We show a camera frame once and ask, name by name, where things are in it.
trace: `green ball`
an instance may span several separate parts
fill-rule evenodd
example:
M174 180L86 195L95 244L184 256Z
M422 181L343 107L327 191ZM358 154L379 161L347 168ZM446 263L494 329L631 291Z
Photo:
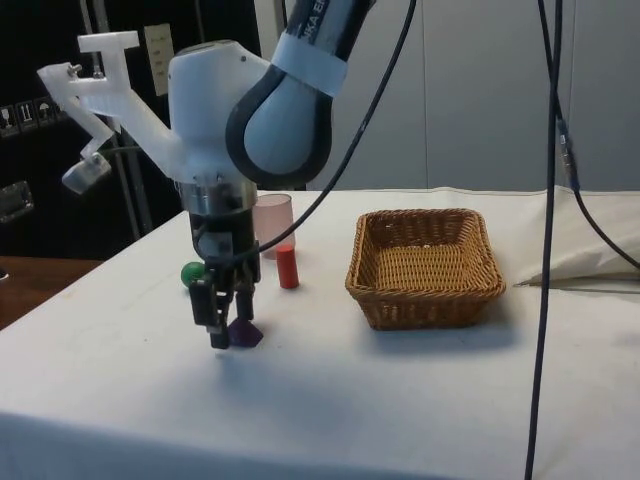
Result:
M193 282L204 277L204 274L204 263L190 262L182 267L182 271L180 272L180 280L182 280L182 283L185 287L189 287L189 285L191 285Z

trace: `table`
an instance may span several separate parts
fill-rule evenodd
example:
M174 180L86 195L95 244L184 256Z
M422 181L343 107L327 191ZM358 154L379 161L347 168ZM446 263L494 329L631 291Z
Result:
M86 275L102 262L0 257L9 277L0 281L0 330Z
M330 195L297 236L301 288L263 262L251 351L193 324L178 216L0 333L0 478L521 478L539 290L510 288L476 328L376 333L344 279L358 215L469 207L509 280L540 202ZM536 478L637 478L639 319L625 296L552 292Z

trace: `sticker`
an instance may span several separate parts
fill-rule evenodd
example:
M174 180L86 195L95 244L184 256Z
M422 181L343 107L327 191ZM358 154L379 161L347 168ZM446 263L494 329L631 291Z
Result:
M13 105L0 107L0 137L11 137L19 133L20 129Z
M37 98L34 100L38 123L41 127L51 125L56 121L55 107L51 97Z
M67 120L69 118L67 112L62 110L62 107L55 102L53 102L53 110L56 114L56 120L58 120L59 122Z
M16 114L18 115L20 130L23 132L28 132L29 130L38 128L38 120L36 110L33 107L33 102L16 103Z

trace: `label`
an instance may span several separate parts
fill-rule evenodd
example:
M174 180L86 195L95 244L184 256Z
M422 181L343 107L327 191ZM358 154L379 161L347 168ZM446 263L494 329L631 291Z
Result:
M51 97L37 98L34 101L38 124L41 127L51 125L56 121L55 106Z
M169 93L169 62L174 56L171 26L168 23L144 27L149 65L156 95Z
M12 137L19 133L20 128L13 105L0 107L0 137Z
M38 128L38 119L33 102L28 101L16 103L16 115L18 116L20 130L23 132L28 132L29 130Z

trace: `black cable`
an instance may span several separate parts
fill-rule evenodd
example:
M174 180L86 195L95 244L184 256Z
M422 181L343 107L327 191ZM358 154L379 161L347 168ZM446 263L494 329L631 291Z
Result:
M632 258L627 252L625 252L624 250L622 250L618 245L616 245L613 240L611 240L607 234L605 234L602 229L600 228L600 226L596 223L596 221L593 219L593 217L591 216L591 214L589 213L589 210L587 210L586 205L584 204L584 201L582 200L582 195L580 194L580 190L574 190L574 196L576 197L576 202L578 202L578 208L580 208L580 211L582 212L582 215L584 215L584 218L587 220L587 222L589 222L589 225L591 225L591 228L593 228L593 230L600 236L600 238L607 244L609 245L612 250L614 252L616 252L618 255L620 255L622 258L624 258L627 262L629 262L631 265L633 265L635 268L637 268L638 270L640 270L640 262L638 262L637 260L635 260L634 258Z
M547 336L547 319L549 314L549 289L551 284L551 246L553 243L553 215L555 208L556 185L556 117L558 114L558 83L560 81L560 58L562 53L562 11L563 0L556 0L555 34L553 58L551 62L551 88L549 94L549 124L547 143L547 209L545 215L544 248L542 256L542 291L540 295L540 322L538 325L538 344L533 373L533 389L531 393L531 418L529 421L529 443L527 445L527 463L525 480L533 478L533 465L536 454L538 436L538 411L540 408L540 387L542 384L542 367L544 347Z
M289 27L289 15L287 14L287 0L281 0L280 6L282 8L282 23L284 29L286 30Z
M549 35L549 25L547 22L547 13L544 4L544 0L538 0L538 10L540 12L540 21L542 23L542 35L544 37L544 50L545 56L547 60L547 68L549 70L549 75L551 75L552 70L552 55L551 55L551 40ZM564 119L564 115L562 113L562 106L560 105L560 99L556 94L556 102L557 102L557 111L556 117L558 119L558 128L560 130L560 135L564 136L564 141L562 142L562 146L566 149L564 154L565 159L565 169L567 171L567 176L569 177L569 185L571 190L573 190L573 194L575 196L576 202L578 204L578 208L582 212L582 215L587 220L591 228L598 234L598 236L609 246L611 249L620 255L624 260L626 260L629 264L631 264L634 268L640 270L640 262L635 260L631 255L626 253L622 248L620 248L616 243L609 238L609 236L600 228L598 223L594 220L589 213L584 201L582 200L582 194L580 193L580 180L578 178L578 166L576 155L573 150L573 144L571 142L571 138L569 136L569 129L567 128L567 123Z
M396 64L398 63L398 59L400 58L400 54L402 53L402 49L404 47L405 41L407 40L407 35L409 34L409 29L411 28L411 22L413 21L413 16L416 10L416 4L417 4L417 0L411 0L411 3L409 4L409 9L407 10L407 16L405 17L405 20L404 20L404 25L402 26L402 31L400 32L400 36L398 37L398 41L393 50L393 54L391 55L391 59L389 60L389 64L387 65L387 69L385 70L384 75L382 76L380 85L378 86L378 89L373 97L373 100L371 101L371 105L369 106L369 109L367 110L367 113L365 114L364 119L362 120L362 123L360 124L360 127L358 128L358 131L356 132L351 142L351 145L349 146L347 152L345 153L344 159L342 160L342 162L340 163L340 166L338 166L338 169L336 170L336 173L333 175L331 180L329 180L329 183L324 188L324 190L322 190L318 198L316 198L314 202L311 204L311 206L302 215L300 215L298 220L296 220L289 228L287 228L284 232L282 232L276 238L274 238L270 242L265 243L264 245L260 245L259 248L254 248L247 252L234 255L233 257L230 257L230 258L208 258L206 256L203 257L202 252L198 247L198 242L194 237L194 242L193 242L194 248L196 249L196 253L198 253L200 257L202 257L212 265L237 264L245 260L248 260L249 258L259 253L266 252L267 250L275 247L280 242L282 242L287 237L289 237L298 228L300 228L300 226L302 226L302 224L304 224L304 222L306 222L307 219L313 214L313 212L315 212L316 209L322 204L324 199L327 198L327 196L333 191L336 184L340 181L342 174L349 166L349 162L351 162L351 158L353 157L353 154L358 148L358 145L360 144L360 140L362 139L362 136L366 132L367 127L369 126L369 122L371 122L371 119L373 118L373 115L375 114L376 109L378 108L380 99L382 98L382 95L384 94L387 88L387 85L389 84L391 75L393 74L393 71L396 68Z

